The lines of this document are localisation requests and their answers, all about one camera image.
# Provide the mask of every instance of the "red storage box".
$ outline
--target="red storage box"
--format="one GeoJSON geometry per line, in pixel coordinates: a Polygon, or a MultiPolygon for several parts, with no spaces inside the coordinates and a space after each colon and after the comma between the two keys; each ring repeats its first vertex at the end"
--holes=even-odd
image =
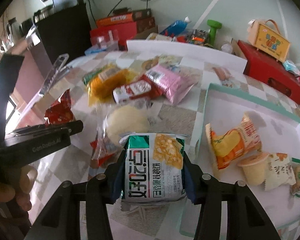
{"type": "Polygon", "coordinates": [[[300,83],[284,69],[281,62],[244,41],[238,41],[238,45],[248,60],[243,72],[245,75],[273,87],[300,104],[300,83]]]}
{"type": "Polygon", "coordinates": [[[90,31],[90,37],[93,38],[96,36],[102,36],[103,33],[107,33],[109,30],[117,30],[119,36],[119,45],[125,47],[126,40],[129,40],[136,34],[153,27],[155,27],[155,21],[153,17],[150,17],[135,22],[99,27],[90,31]]]}

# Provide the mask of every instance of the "orange handle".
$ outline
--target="orange handle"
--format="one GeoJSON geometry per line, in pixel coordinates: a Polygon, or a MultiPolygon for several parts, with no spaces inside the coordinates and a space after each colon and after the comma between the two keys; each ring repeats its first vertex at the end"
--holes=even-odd
{"type": "Polygon", "coordinates": [[[265,21],[264,24],[266,24],[267,22],[272,22],[273,25],[275,26],[275,28],[277,29],[278,33],[281,35],[281,33],[279,31],[279,27],[278,27],[277,23],[274,20],[269,19],[269,20],[265,21]]]}

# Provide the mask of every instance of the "wall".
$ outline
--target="wall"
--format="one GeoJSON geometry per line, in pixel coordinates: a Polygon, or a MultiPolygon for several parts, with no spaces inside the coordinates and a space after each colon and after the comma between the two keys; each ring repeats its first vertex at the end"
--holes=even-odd
{"type": "MultiPolygon", "coordinates": [[[[119,0],[91,0],[95,18],[105,17],[119,0]]],[[[25,0],[26,15],[48,5],[40,0],[25,0]]],[[[119,7],[145,8],[140,0],[123,0],[119,7]]],[[[223,23],[219,34],[246,40],[248,22],[255,18],[275,20],[283,35],[292,43],[290,59],[300,68],[300,11],[291,0],[152,0],[149,2],[159,27],[167,26],[175,19],[189,16],[192,23],[202,30],[208,30],[207,19],[223,23]]],[[[90,25],[95,28],[87,4],[90,25]]]]}

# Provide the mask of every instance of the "green dumbbell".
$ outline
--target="green dumbbell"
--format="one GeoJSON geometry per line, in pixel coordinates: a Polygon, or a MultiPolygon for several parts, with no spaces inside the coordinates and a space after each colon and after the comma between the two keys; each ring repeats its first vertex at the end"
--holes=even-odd
{"type": "Polygon", "coordinates": [[[214,46],[214,41],[216,39],[217,30],[221,29],[222,23],[214,21],[214,20],[208,20],[207,25],[210,26],[209,44],[214,46]]]}

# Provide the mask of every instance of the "white tray with teal rim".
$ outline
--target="white tray with teal rim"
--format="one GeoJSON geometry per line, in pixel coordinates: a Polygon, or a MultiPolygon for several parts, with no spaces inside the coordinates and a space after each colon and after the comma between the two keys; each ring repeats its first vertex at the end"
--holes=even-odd
{"type": "MultiPolygon", "coordinates": [[[[258,129],[262,141],[262,149],[271,153],[287,153],[289,157],[300,159],[300,118],[283,107],[264,101],[238,89],[210,84],[206,93],[203,110],[202,143],[198,165],[204,173],[212,173],[210,152],[205,136],[205,125],[211,127],[217,134],[224,134],[236,127],[247,112],[258,129]]],[[[220,176],[223,182],[234,183],[245,180],[242,169],[236,165],[241,158],[231,162],[220,176]]],[[[276,189],[265,191],[264,183],[251,186],[263,208],[266,210],[272,223],[281,233],[280,229],[296,228],[300,223],[300,198],[293,197],[289,192],[289,185],[281,185],[276,189]]],[[[200,206],[194,206],[189,200],[184,208],[180,222],[180,233],[193,237],[199,217],[200,206]]],[[[222,222],[220,239],[226,238],[226,202],[222,203],[222,222]]],[[[283,239],[289,236],[285,230],[283,239]]]]}

